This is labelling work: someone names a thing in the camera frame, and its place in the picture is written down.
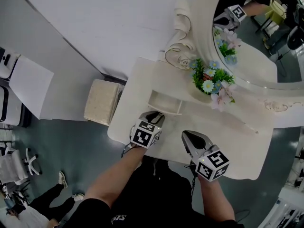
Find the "mirror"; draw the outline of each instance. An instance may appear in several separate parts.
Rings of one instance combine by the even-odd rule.
[[[249,82],[304,81],[304,0],[219,0],[213,38],[235,76]]]

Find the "blue flower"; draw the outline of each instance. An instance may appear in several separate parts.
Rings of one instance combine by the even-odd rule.
[[[205,74],[207,74],[210,77],[213,77],[215,75],[215,70],[212,69],[208,69]]]
[[[224,44],[223,40],[221,39],[217,39],[215,43],[217,44],[218,47],[221,47]]]
[[[190,64],[189,64],[189,67],[197,68],[198,67],[198,62],[197,61],[191,61]]]
[[[222,82],[220,80],[218,80],[215,84],[214,87],[219,90],[222,87]]]
[[[213,93],[213,94],[218,94],[218,93],[219,93],[219,89],[213,88],[212,93]]]
[[[227,57],[225,57],[225,62],[229,65],[232,65],[232,60],[233,60],[233,56],[228,55]]]
[[[209,67],[211,69],[218,69],[219,68],[219,62],[217,62],[217,61],[210,61],[209,62]]]
[[[238,58],[236,56],[234,56],[233,59],[232,59],[232,65],[237,64],[238,63],[237,60],[238,60]]]
[[[236,56],[229,55],[225,57],[225,62],[229,65],[235,65],[238,63],[238,58]]]

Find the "artificial flower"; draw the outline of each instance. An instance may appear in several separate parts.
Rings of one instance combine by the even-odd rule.
[[[215,70],[212,70],[212,69],[208,69],[206,71],[206,74],[209,76],[209,77],[213,77],[215,75]]]
[[[231,101],[230,97],[226,94],[225,89],[221,89],[219,94],[211,94],[212,109],[218,109],[220,112],[224,110],[225,103]]]
[[[217,44],[218,47],[221,47],[223,45],[223,41],[221,39],[217,39],[215,43]]]
[[[228,55],[228,56],[225,57],[225,62],[227,64],[231,65],[233,63],[232,61],[233,61],[233,56]]]
[[[212,90],[212,93],[213,94],[218,94],[219,93],[219,89],[217,89],[216,87],[214,87],[213,90]]]
[[[206,93],[211,93],[211,91],[213,90],[214,88],[214,84],[211,80],[206,80],[204,83],[203,83],[203,90],[206,92]]]
[[[232,36],[234,34],[233,31],[229,31],[227,28],[224,29],[224,31],[220,32],[220,37],[223,40],[228,40],[228,36]]]
[[[222,87],[222,82],[220,81],[220,80],[218,80],[215,84],[214,84],[214,87],[216,88],[216,89],[220,89],[221,87]]]
[[[233,35],[228,35],[227,41],[229,43],[228,49],[240,47],[242,42],[242,40],[238,38],[238,35],[236,33],[234,33]]]
[[[224,90],[226,92],[227,95],[229,95],[230,97],[232,97],[232,93],[235,90],[235,88],[237,87],[236,84],[229,84],[226,81],[222,82],[222,86],[224,87]]]
[[[191,61],[189,63],[189,67],[191,67],[191,68],[196,68],[197,66],[198,66],[198,62],[197,61]]]
[[[232,65],[237,64],[237,63],[238,63],[237,60],[238,60],[237,57],[236,57],[236,56],[233,56],[233,57],[232,57],[232,62],[231,62],[231,64],[232,64]]]
[[[222,38],[220,37],[220,34],[217,34],[214,38],[215,38],[215,40],[222,40]]]
[[[209,62],[209,67],[212,68],[212,69],[218,69],[219,68],[219,62],[210,61]]]

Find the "green leaves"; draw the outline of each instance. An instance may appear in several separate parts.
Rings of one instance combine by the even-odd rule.
[[[215,75],[213,77],[213,82],[226,81],[229,84],[234,84],[233,76],[229,75],[224,69],[216,69]]]
[[[224,41],[224,44],[221,47],[219,47],[219,50],[221,51],[221,53],[223,54],[224,57],[236,54],[236,50],[234,48],[228,49],[228,45],[225,41]]]
[[[195,61],[197,62],[197,67],[193,68],[193,83],[201,92],[210,95],[211,93],[205,92],[202,88],[205,78],[204,71],[209,67],[206,66],[200,58]],[[215,74],[211,78],[211,81],[213,83],[216,83],[217,81],[226,81],[229,84],[234,84],[233,76],[229,75],[224,69],[215,69]]]

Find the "sneaker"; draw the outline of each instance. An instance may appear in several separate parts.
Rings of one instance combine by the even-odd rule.
[[[268,41],[267,38],[264,37],[264,38],[263,38],[264,46],[265,46],[265,48],[266,48],[267,50],[269,50],[269,49],[271,48],[271,46],[267,45],[267,41]]]
[[[78,193],[78,194],[74,194],[72,198],[74,199],[75,202],[77,202],[83,200],[85,196],[82,193]]]
[[[64,187],[63,188],[67,188],[67,182],[66,182],[66,177],[65,175],[63,174],[62,171],[59,172],[59,181],[58,181],[59,184],[63,185]]]

